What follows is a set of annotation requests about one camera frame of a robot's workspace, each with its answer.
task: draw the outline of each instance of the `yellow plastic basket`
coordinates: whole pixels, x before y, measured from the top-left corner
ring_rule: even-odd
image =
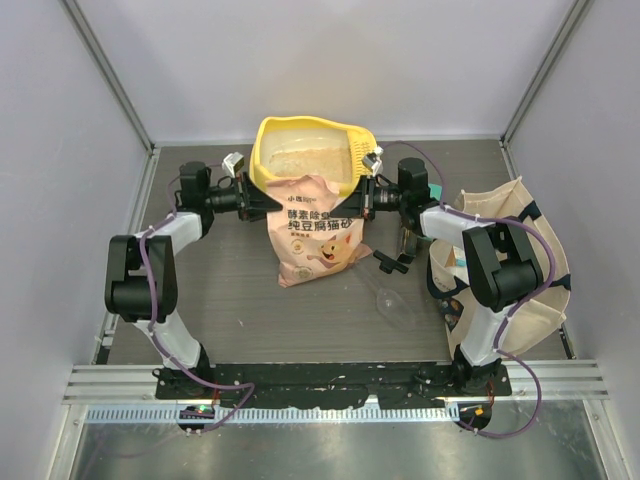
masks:
[[[278,152],[309,148],[348,147],[351,154],[351,182],[340,184],[340,196],[347,197],[358,185],[361,175],[371,171],[362,158],[376,147],[373,134],[362,127],[345,125],[317,117],[267,117],[262,121],[251,152],[249,175],[263,192],[267,182],[279,180],[265,167],[265,162]]]

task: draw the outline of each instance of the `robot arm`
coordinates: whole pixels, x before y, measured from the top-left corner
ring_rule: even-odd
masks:
[[[186,329],[176,310],[178,286],[174,257],[189,244],[204,237],[217,213],[237,211],[241,220],[259,220],[269,211],[282,206],[263,194],[241,173],[243,158],[231,154],[223,161],[230,185],[211,186],[211,169],[201,162],[189,162],[180,168],[177,205],[163,226],[148,234],[145,251],[154,273],[158,316],[154,328],[151,321],[151,295],[143,272],[140,239],[145,232],[115,236],[109,243],[105,304],[107,310],[133,323],[157,348],[152,336],[171,357],[163,356],[165,377],[180,381],[181,371],[174,362],[192,370],[200,378],[209,376],[209,360],[202,345]]]
[[[177,206],[163,222],[164,226],[147,235],[145,241],[157,292],[158,316],[153,330],[149,329],[151,293],[140,254],[144,232],[111,239],[105,304],[110,312],[140,329],[156,348],[159,342],[171,353],[167,358],[159,349],[165,368],[154,373],[160,380],[159,385],[167,384],[170,389],[168,393],[163,392],[162,398],[182,398],[184,392],[193,387],[193,382],[175,362],[199,378],[207,380],[212,375],[204,348],[191,337],[176,311],[178,288],[174,256],[207,235],[216,214],[236,211],[241,220],[254,221],[265,218],[269,211],[282,209],[251,182],[247,173],[240,172],[242,166],[240,154],[225,158],[223,168],[230,179],[226,187],[211,186],[211,170],[201,162],[189,162],[180,168]],[[466,338],[456,350],[451,378],[456,388],[469,382],[486,383],[500,368],[501,360],[494,343],[504,337],[507,311],[543,281],[527,234],[510,225],[460,218],[449,207],[441,208],[430,198],[427,171],[420,159],[407,158],[400,162],[397,184],[388,180],[381,184],[380,179],[386,180],[381,175],[361,177],[356,190],[334,209],[332,216],[373,219],[376,211],[397,211],[408,230],[444,239],[464,249],[470,287],[480,305]],[[506,258],[499,260],[496,251]],[[387,265],[385,271],[391,273],[393,268]]]
[[[369,164],[376,162],[374,155],[368,156]],[[430,198],[427,171],[418,158],[400,161],[397,184],[381,176],[361,177],[354,193],[334,209],[332,216],[373,219],[376,211],[398,211],[406,229],[464,249],[469,284],[479,305],[454,357],[456,382],[463,386],[472,378],[490,375],[500,364],[496,349],[509,326],[507,323],[503,327],[508,311],[543,283],[526,232],[512,225],[461,216],[448,205],[443,208]],[[497,252],[506,258],[499,260]],[[381,269],[393,271],[388,261]]]

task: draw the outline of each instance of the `gray wall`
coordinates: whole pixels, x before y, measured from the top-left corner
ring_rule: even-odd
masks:
[[[569,332],[598,360],[640,475],[638,24],[640,3],[594,2],[513,151],[569,257]]]
[[[497,137],[572,0],[79,3],[150,135],[207,142],[267,115]]]
[[[58,2],[0,3],[0,478],[42,480],[145,155]]]

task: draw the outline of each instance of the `wooden surface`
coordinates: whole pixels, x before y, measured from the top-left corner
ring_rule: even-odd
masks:
[[[447,180],[447,201],[460,189],[487,191],[509,176],[494,140],[416,142],[436,160]],[[229,152],[246,156],[249,145],[163,148],[144,225],[168,212],[167,183],[179,166],[199,160],[219,164]],[[405,146],[385,153],[385,174],[396,177],[397,161],[417,156]],[[221,170],[214,168],[214,177]],[[440,183],[429,168],[430,181]],[[365,227],[365,243],[396,255],[399,216],[380,212]],[[290,288],[277,283],[278,258],[266,222],[243,223],[234,213],[216,216],[208,236],[176,258],[178,310],[212,362],[342,362],[448,360],[445,324],[425,287],[424,248],[401,275],[378,270],[373,257],[362,260],[379,283],[396,290],[415,312],[415,325],[390,324],[376,310],[375,293],[357,269]],[[524,356],[565,358],[554,334]],[[160,358],[133,326],[120,321],[109,356],[111,364],[157,364]]]

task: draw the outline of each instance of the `canvas tote bag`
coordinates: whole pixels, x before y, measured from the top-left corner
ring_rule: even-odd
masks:
[[[569,303],[571,275],[569,265],[558,237],[549,222],[538,209],[522,178],[508,182],[491,192],[458,195],[453,206],[465,213],[481,217],[518,217],[520,221],[537,230],[547,241],[556,261],[556,274],[551,286],[533,300],[525,303],[515,314],[504,338],[502,348],[519,355],[553,333],[566,319],[564,311]],[[536,254],[542,273],[549,275],[549,259],[540,243],[531,235],[529,240]],[[456,256],[452,245],[443,240],[434,241],[429,248],[427,287],[433,297],[441,302],[449,350],[453,353],[464,340],[478,302],[468,286],[465,268],[455,268]]]

